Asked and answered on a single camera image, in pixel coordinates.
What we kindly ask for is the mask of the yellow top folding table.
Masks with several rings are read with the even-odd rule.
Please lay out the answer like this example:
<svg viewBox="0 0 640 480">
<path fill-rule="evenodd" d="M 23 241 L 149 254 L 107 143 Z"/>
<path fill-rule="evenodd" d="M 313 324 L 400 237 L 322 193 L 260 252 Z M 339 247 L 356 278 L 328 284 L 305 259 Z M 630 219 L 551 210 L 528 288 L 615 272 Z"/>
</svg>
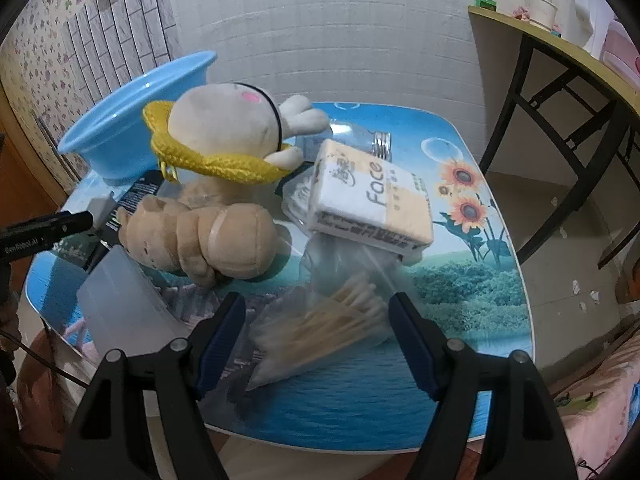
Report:
<svg viewBox="0 0 640 480">
<path fill-rule="evenodd" d="M 480 170 L 565 190 L 518 260 L 594 203 L 612 237 L 598 262 L 607 266 L 639 234 L 638 91 L 552 32 L 480 6 L 468 13 L 487 114 Z"/>
</svg>

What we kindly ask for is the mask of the light blue plastic basin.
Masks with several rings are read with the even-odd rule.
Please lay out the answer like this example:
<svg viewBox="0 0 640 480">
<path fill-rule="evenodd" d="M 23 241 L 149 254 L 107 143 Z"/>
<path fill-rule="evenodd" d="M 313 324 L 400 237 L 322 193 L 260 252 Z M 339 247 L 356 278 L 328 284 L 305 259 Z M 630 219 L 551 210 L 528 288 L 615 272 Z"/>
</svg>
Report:
<svg viewBox="0 0 640 480">
<path fill-rule="evenodd" d="M 175 101 L 206 84 L 214 51 L 192 53 L 127 82 L 83 114 L 58 144 L 61 154 L 79 155 L 107 181 L 134 179 L 157 165 L 142 110 L 152 101 Z"/>
</svg>

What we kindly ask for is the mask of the beige plush caterpillar toy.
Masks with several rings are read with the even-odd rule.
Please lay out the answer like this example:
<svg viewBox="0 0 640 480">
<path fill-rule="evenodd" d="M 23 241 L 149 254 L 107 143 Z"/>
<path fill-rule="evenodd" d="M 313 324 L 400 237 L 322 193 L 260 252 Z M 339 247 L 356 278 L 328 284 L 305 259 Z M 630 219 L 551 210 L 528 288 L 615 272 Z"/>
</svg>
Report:
<svg viewBox="0 0 640 480">
<path fill-rule="evenodd" d="M 182 273 L 212 287 L 217 276 L 251 280 L 264 274 L 277 253 L 271 214 L 257 204 L 190 209 L 173 198 L 147 195 L 130 214 L 118 208 L 118 239 L 148 268 Z"/>
</svg>

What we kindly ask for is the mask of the black printed packet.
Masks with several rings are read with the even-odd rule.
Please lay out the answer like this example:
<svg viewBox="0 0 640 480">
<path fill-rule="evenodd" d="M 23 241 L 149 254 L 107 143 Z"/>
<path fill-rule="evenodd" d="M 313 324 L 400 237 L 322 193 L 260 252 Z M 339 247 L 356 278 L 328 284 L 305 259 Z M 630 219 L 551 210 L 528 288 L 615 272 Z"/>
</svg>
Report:
<svg viewBox="0 0 640 480">
<path fill-rule="evenodd" d="M 91 170 L 78 184 L 64 209 L 73 214 L 88 210 L 93 215 L 94 225 L 85 233 L 62 240 L 55 245 L 53 252 L 90 272 L 114 245 L 119 244 L 120 223 L 116 218 L 119 208 L 127 214 L 133 214 L 142 198 L 156 195 L 163 182 L 160 170 L 150 169 L 137 180 L 109 185 Z"/>
</svg>

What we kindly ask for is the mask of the bag of cotton swabs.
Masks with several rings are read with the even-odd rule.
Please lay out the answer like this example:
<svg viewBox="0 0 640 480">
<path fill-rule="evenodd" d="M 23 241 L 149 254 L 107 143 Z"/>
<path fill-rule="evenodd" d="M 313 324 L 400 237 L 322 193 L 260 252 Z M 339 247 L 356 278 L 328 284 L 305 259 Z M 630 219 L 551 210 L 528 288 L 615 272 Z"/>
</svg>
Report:
<svg viewBox="0 0 640 480">
<path fill-rule="evenodd" d="M 250 324 L 262 358 L 248 390 L 343 361 L 392 336 L 388 300 L 402 282 L 398 255 L 317 233 L 300 259 L 299 278 Z"/>
</svg>

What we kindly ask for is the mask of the clear plastic box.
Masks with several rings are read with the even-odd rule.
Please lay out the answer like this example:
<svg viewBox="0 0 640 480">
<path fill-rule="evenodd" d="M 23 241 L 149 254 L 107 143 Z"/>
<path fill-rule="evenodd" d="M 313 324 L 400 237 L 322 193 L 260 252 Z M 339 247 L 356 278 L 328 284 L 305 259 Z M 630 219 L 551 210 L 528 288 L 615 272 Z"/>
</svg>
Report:
<svg viewBox="0 0 640 480">
<path fill-rule="evenodd" d="M 186 338 L 190 328 L 169 311 L 137 263 L 113 247 L 77 292 L 78 306 L 99 356 L 112 349 L 141 356 Z"/>
</svg>

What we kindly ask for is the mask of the white cup on shelf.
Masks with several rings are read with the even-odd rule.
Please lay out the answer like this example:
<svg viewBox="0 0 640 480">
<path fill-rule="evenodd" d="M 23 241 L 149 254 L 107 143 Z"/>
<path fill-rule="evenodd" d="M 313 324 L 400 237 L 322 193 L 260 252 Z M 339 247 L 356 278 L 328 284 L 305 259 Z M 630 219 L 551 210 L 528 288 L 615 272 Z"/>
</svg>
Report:
<svg viewBox="0 0 640 480">
<path fill-rule="evenodd" d="M 552 30 L 558 8 L 551 0 L 528 0 L 528 18 L 539 28 Z"/>
</svg>

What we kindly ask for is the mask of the green small box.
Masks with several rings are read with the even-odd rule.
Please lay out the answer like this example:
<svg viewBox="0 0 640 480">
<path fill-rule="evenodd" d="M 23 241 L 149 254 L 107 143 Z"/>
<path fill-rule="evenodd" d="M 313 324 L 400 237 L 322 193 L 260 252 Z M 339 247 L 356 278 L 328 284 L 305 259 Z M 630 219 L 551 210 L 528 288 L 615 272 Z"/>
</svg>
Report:
<svg viewBox="0 0 640 480">
<path fill-rule="evenodd" d="M 495 2 L 495 0 L 475 0 L 475 5 L 482 9 L 491 10 L 494 12 L 497 11 L 497 3 Z"/>
</svg>

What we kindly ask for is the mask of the clear plastic bottle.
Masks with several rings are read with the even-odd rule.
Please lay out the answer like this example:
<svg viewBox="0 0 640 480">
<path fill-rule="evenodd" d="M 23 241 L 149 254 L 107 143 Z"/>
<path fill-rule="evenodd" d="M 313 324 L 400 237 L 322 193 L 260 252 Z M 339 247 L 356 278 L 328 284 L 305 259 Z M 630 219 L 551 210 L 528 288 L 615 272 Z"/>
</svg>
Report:
<svg viewBox="0 0 640 480">
<path fill-rule="evenodd" d="M 348 145 L 388 162 L 392 160 L 392 135 L 389 132 L 373 131 L 352 122 L 334 119 L 320 133 L 296 136 L 295 146 L 302 150 L 306 162 L 314 162 L 325 140 Z"/>
</svg>

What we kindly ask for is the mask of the pink rice cooker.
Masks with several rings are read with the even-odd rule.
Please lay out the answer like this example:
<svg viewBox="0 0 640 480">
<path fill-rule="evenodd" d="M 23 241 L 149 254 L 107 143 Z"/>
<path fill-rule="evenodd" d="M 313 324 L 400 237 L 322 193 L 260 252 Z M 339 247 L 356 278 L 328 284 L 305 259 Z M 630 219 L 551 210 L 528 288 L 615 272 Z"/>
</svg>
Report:
<svg viewBox="0 0 640 480">
<path fill-rule="evenodd" d="M 639 52 L 619 20 L 608 25 L 601 51 L 601 61 L 634 90 L 640 89 Z"/>
</svg>

